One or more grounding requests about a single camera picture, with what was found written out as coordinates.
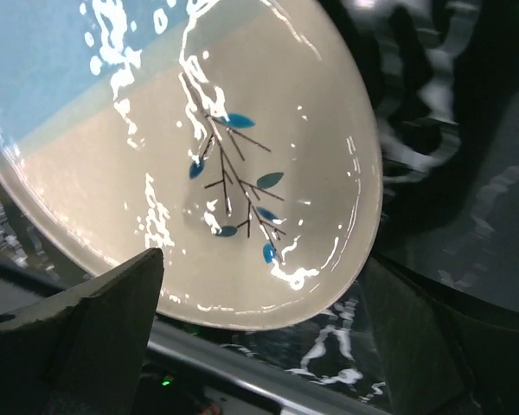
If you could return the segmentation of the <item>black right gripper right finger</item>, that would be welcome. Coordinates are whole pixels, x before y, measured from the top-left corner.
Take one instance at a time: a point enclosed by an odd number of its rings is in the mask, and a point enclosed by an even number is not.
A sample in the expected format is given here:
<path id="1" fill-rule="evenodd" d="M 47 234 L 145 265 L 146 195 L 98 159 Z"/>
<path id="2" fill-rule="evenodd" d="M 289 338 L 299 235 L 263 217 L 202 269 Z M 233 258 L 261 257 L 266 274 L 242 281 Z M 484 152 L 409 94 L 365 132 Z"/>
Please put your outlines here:
<path id="1" fill-rule="evenodd" d="M 519 313 L 370 258 L 359 278 L 396 414 L 519 414 Z"/>

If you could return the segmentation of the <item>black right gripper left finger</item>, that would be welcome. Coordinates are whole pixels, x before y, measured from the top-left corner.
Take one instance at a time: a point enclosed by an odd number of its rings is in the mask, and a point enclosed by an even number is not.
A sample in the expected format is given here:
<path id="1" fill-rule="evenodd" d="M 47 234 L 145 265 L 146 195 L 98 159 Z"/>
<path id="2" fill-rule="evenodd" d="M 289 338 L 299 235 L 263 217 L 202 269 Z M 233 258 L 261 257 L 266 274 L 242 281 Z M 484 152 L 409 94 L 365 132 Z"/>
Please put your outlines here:
<path id="1" fill-rule="evenodd" d="M 155 318 L 163 252 L 0 315 L 0 414 L 128 414 Z"/>

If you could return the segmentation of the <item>cream and light blue plate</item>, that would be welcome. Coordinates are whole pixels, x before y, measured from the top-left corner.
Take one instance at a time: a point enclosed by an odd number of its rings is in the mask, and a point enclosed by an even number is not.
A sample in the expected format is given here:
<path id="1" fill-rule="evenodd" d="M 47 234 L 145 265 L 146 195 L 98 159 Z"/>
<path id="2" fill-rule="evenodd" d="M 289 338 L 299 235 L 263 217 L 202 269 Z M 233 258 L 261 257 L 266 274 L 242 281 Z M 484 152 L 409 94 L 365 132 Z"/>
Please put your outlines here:
<path id="1" fill-rule="evenodd" d="M 278 329 L 358 277 L 381 150 L 318 1 L 0 1 L 0 183 L 93 275 L 160 248 L 160 313 Z"/>

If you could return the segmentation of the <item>black marbled table mat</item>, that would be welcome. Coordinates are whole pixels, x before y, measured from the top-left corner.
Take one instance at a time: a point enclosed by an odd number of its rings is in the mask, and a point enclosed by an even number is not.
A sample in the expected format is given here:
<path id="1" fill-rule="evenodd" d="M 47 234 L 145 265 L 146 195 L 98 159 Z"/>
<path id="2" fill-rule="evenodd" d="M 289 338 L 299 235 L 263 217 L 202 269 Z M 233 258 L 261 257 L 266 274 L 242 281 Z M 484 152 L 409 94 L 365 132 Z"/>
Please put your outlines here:
<path id="1" fill-rule="evenodd" d="M 364 266 L 372 257 L 390 259 L 519 313 L 519 1 L 318 2 L 362 76 L 381 150 L 380 219 Z M 34 259 L 22 248 L 24 231 L 0 237 L 17 265 L 63 284 L 98 276 L 26 217 Z M 158 309 L 155 315 L 396 414 L 359 282 L 363 268 L 331 306 L 278 329 L 225 329 Z M 158 390 L 187 399 L 217 389 L 151 360 L 144 372 Z"/>

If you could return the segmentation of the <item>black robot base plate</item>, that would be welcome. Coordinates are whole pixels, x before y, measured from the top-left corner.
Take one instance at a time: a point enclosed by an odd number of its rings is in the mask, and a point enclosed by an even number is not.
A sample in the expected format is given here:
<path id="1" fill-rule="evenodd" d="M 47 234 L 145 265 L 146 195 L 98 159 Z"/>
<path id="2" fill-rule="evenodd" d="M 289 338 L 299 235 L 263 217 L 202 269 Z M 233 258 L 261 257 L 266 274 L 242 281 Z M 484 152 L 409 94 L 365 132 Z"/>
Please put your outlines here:
<path id="1" fill-rule="evenodd" d="M 35 296 L 35 303 L 76 286 L 54 281 L 36 271 L 24 270 L 1 258 L 0 280 Z M 376 413 L 376 408 L 371 405 L 214 345 L 167 324 L 156 315 L 143 363 L 145 360 L 153 361 L 168 372 L 176 372 L 179 377 L 194 377 L 223 391 L 235 389 L 244 400 L 270 401 L 284 411 L 298 414 Z"/>

